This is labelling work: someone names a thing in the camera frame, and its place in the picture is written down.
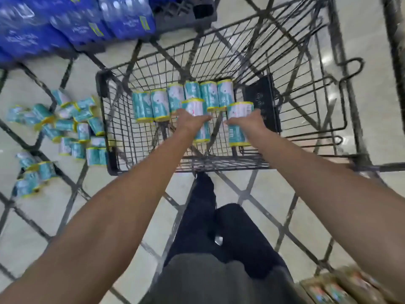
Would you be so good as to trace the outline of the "person's left hand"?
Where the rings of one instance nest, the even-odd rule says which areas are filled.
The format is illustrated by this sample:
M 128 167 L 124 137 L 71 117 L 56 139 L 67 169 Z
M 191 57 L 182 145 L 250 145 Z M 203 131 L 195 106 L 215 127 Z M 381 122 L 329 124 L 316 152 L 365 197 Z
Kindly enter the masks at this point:
M 175 112 L 177 117 L 177 127 L 175 130 L 176 136 L 186 137 L 188 139 L 194 139 L 197 131 L 203 125 L 203 123 L 195 122 L 194 116 L 192 116 L 185 109 L 178 109 Z

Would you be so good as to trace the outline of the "person's right hand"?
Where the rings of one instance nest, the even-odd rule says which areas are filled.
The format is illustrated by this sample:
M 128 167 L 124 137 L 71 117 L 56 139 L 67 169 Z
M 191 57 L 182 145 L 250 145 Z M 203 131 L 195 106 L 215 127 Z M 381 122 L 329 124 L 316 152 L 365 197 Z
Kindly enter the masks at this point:
M 260 137 L 263 132 L 267 131 L 260 109 L 254 109 L 249 115 L 242 117 L 242 123 L 239 127 L 247 140 L 251 143 L 253 143 L 257 137 Z

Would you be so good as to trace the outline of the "teal yellow-rimmed can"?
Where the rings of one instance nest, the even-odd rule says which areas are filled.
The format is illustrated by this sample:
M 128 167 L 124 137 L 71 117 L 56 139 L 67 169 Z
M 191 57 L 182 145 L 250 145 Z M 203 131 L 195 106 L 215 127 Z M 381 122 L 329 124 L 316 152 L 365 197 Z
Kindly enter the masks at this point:
M 181 107 L 189 112 L 192 116 L 208 115 L 207 105 L 204 99 L 190 98 L 181 103 Z M 194 144 L 207 143 L 210 141 L 209 121 L 203 123 L 194 137 Z
M 235 102 L 227 107 L 228 120 L 231 118 L 247 117 L 254 109 L 252 102 Z M 228 141 L 230 147 L 245 147 L 250 146 L 250 142 L 246 138 L 242 129 L 238 125 L 228 124 Z

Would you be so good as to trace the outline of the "person's left forearm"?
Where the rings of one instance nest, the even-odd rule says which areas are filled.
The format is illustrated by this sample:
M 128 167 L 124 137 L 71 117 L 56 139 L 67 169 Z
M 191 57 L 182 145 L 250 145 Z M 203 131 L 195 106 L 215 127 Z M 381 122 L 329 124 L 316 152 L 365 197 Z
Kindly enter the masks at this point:
M 93 196 L 0 304 L 97 304 L 126 271 L 196 130 L 177 128 Z

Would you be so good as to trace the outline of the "person's right forearm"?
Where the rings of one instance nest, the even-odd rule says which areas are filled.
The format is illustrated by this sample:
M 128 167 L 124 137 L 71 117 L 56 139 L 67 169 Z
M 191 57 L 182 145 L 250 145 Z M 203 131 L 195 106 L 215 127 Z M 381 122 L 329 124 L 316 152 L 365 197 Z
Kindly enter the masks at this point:
M 405 302 L 405 199 L 265 127 L 246 134 L 360 268 Z

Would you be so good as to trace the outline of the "black plastic cart seat flap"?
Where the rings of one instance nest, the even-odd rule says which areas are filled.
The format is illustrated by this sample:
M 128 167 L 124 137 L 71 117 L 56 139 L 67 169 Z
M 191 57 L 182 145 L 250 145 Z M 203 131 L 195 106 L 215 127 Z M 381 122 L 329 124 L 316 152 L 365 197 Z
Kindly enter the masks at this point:
M 242 93 L 244 101 L 250 101 L 255 109 L 260 109 L 266 128 L 281 133 L 279 114 L 283 100 L 280 101 L 280 93 L 275 87 L 272 74 L 269 73 L 253 84 L 245 86 Z

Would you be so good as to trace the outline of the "row of teal cans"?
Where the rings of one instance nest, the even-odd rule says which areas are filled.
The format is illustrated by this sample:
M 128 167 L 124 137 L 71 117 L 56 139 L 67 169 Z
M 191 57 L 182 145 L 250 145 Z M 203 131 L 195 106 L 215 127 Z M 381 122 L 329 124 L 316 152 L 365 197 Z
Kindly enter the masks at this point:
M 207 112 L 225 111 L 235 102 L 234 83 L 231 79 L 219 81 L 185 81 L 170 83 L 166 88 L 134 91 L 132 104 L 135 120 L 139 123 L 171 120 L 181 103 L 190 98 L 204 99 Z

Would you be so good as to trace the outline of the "black plastic pallet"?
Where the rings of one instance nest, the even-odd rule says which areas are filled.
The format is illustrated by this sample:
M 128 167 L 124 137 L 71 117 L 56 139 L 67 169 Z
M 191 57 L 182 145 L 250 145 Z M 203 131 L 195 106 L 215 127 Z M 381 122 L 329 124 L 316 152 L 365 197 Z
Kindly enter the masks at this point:
M 150 0 L 156 34 L 193 29 L 204 31 L 217 21 L 214 0 Z

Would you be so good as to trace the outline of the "dark trousers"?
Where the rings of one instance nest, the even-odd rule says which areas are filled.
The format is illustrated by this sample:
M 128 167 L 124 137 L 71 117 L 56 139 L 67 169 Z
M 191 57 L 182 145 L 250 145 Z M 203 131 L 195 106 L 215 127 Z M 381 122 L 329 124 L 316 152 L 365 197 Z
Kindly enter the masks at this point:
M 196 173 L 164 267 L 180 254 L 208 254 L 222 263 L 238 261 L 254 279 L 264 279 L 277 267 L 292 277 L 284 260 L 240 205 L 216 207 L 214 183 L 205 172 Z

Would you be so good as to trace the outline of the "blue bottled water pack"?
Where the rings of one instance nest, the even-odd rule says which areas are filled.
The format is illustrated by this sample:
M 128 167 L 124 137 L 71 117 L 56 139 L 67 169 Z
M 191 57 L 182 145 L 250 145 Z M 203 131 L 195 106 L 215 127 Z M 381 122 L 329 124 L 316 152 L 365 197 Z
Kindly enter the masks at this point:
M 49 0 L 51 25 L 76 47 L 113 38 L 97 0 Z
M 149 0 L 98 0 L 104 22 L 119 40 L 146 38 L 156 33 Z
M 0 50 L 16 61 L 49 55 L 68 59 L 76 54 L 65 35 L 38 9 L 37 0 L 0 0 Z

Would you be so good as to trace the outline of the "pile of teal cans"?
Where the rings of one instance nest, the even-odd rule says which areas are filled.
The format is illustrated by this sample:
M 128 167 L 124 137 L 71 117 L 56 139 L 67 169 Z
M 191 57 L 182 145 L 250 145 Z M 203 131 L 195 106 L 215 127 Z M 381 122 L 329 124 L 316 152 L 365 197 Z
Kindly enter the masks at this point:
M 96 115 L 96 97 L 73 101 L 62 89 L 51 93 L 59 107 L 54 113 L 41 103 L 32 108 L 15 105 L 8 110 L 8 121 L 42 133 L 58 144 L 59 155 L 86 160 L 89 167 L 106 166 L 105 131 Z M 42 160 L 28 151 L 17 153 L 16 158 L 23 170 L 15 185 L 17 197 L 30 197 L 58 177 L 53 161 Z

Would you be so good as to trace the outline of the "grey shirt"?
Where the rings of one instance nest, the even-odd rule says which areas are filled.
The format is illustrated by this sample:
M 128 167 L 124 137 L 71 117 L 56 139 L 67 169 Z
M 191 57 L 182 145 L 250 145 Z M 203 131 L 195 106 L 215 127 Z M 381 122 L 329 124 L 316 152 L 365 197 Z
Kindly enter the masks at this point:
M 139 304 L 307 304 L 283 267 L 263 279 L 239 261 L 208 254 L 174 256 Z

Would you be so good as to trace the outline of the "brown snack packets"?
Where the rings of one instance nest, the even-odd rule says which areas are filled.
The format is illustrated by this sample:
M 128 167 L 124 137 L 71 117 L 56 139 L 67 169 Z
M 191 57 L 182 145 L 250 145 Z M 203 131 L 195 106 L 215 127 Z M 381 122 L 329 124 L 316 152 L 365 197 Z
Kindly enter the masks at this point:
M 405 304 L 357 265 L 307 278 L 297 287 L 308 304 Z

